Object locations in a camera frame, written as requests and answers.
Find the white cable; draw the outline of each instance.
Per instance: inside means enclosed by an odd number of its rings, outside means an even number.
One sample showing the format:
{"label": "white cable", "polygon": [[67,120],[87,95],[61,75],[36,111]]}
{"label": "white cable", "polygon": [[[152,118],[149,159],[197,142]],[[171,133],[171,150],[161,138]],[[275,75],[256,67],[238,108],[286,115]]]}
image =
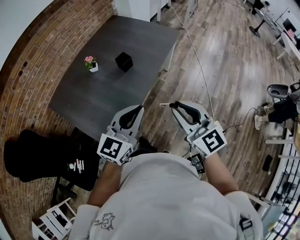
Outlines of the white cable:
{"label": "white cable", "polygon": [[[179,21],[181,22],[181,24],[182,24],[182,26],[183,26],[183,23],[182,23],[182,21],[180,20],[179,16],[177,15],[175,9],[173,8],[172,5],[170,5],[170,6],[171,6],[171,8],[173,9],[174,13],[176,14],[176,16],[178,17]],[[191,42],[191,44],[192,44],[192,47],[193,47],[194,52],[195,52],[195,54],[196,54],[196,57],[197,57],[197,59],[198,59],[198,62],[199,62],[199,65],[200,65],[200,69],[201,69],[201,72],[202,72],[202,75],[203,75],[203,79],[204,79],[204,82],[205,82],[205,86],[206,86],[208,98],[210,99],[210,93],[209,93],[209,91],[208,91],[208,86],[207,86],[207,83],[206,83],[206,80],[205,80],[205,77],[204,77],[204,72],[203,72],[203,69],[202,69],[202,67],[201,67],[201,63],[200,63],[198,54],[197,54],[197,52],[196,52],[196,49],[195,49],[195,47],[194,47],[194,45],[193,45],[192,39],[191,39],[191,37],[189,36],[189,33],[188,33],[187,29],[185,28],[184,30],[187,32],[187,36],[188,36],[188,38],[189,38],[189,40],[190,40],[190,42]],[[213,111],[213,109],[212,109],[211,99],[210,99],[210,107],[211,107],[212,118],[213,118],[213,120],[215,121],[215,115],[214,115],[214,111]]]}

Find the person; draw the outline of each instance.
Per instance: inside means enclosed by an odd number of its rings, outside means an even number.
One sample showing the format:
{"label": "person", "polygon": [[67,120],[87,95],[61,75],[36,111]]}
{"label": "person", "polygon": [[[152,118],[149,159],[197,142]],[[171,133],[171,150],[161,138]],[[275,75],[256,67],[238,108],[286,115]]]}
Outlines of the person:
{"label": "person", "polygon": [[105,163],[87,204],[78,208],[70,240],[245,239],[241,218],[252,222],[251,239],[262,239],[257,212],[217,153],[203,162],[208,183],[190,161],[169,153],[128,160]]}
{"label": "person", "polygon": [[285,100],[269,104],[263,107],[265,112],[264,116],[254,116],[254,123],[256,130],[260,130],[263,122],[275,122],[283,123],[288,119],[294,119],[300,113],[300,105],[298,104],[298,98],[287,98]]}

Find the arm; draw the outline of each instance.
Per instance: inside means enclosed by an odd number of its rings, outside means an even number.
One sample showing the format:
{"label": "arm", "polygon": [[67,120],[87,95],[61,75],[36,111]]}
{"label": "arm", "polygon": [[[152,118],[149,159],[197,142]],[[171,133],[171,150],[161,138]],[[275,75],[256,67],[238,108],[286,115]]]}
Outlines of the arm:
{"label": "arm", "polygon": [[217,153],[209,156],[204,162],[208,182],[222,195],[238,191],[238,185]]}
{"label": "arm", "polygon": [[119,190],[122,167],[107,161],[87,204],[102,207]]}

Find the brick wall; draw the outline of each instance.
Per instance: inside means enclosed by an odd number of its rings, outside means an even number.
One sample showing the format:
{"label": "brick wall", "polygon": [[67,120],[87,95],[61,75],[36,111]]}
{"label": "brick wall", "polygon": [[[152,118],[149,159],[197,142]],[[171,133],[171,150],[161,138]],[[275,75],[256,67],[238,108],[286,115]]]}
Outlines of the brick wall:
{"label": "brick wall", "polygon": [[31,220],[49,207],[55,178],[22,183],[10,176],[4,142],[23,129],[71,133],[73,126],[48,103],[74,57],[113,14],[113,0],[55,0],[25,30],[2,67],[0,216],[15,239],[31,239]]}

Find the sneaker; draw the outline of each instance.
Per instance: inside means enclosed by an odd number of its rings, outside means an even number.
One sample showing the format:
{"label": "sneaker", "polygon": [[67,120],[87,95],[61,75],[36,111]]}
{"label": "sneaker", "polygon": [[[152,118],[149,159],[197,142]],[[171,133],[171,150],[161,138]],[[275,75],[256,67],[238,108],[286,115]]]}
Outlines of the sneaker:
{"label": "sneaker", "polygon": [[262,123],[263,122],[260,120],[259,116],[255,115],[254,116],[254,124],[255,124],[255,129],[256,130],[260,130],[261,129]]}
{"label": "sneaker", "polygon": [[271,111],[269,110],[268,106],[264,106],[264,107],[263,107],[263,111],[264,111],[264,113],[265,113],[266,115],[268,115],[268,114],[271,113]]}

